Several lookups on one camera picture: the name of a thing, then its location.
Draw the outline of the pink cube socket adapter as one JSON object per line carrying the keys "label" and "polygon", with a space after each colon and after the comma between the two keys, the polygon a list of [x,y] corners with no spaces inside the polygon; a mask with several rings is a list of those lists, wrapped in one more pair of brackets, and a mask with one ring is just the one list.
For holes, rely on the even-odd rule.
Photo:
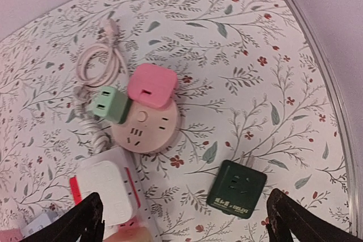
{"label": "pink cube socket adapter", "polygon": [[0,230],[0,242],[19,242],[22,239],[23,235],[18,228]]}

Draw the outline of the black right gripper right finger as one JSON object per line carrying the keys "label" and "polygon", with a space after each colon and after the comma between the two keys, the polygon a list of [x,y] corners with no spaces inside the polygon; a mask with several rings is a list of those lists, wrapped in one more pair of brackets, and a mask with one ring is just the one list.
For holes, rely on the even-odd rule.
{"label": "black right gripper right finger", "polygon": [[279,189],[267,199],[269,241],[361,241],[336,226],[318,218]]}

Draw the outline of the dark green cube socket adapter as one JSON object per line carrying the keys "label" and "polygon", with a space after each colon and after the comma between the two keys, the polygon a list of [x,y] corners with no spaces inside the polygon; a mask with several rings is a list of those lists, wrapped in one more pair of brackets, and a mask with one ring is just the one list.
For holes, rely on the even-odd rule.
{"label": "dark green cube socket adapter", "polygon": [[267,182],[267,175],[231,160],[224,160],[209,190],[206,203],[227,215],[251,217]]}

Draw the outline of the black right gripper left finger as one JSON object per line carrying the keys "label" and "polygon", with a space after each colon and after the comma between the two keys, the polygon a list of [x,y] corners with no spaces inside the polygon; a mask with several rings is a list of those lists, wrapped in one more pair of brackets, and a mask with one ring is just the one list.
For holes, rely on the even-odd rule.
{"label": "black right gripper left finger", "polygon": [[60,219],[32,234],[29,240],[99,242],[103,240],[104,229],[103,203],[100,195],[93,192]]}

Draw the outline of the light blue power strip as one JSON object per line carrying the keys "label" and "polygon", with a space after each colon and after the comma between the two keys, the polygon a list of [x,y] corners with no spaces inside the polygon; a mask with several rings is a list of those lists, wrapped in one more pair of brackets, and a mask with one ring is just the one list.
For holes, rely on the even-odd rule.
{"label": "light blue power strip", "polygon": [[48,212],[42,213],[35,219],[33,219],[29,224],[20,229],[23,238],[29,237],[37,231],[42,230],[48,225],[52,224],[58,218],[57,213]]}

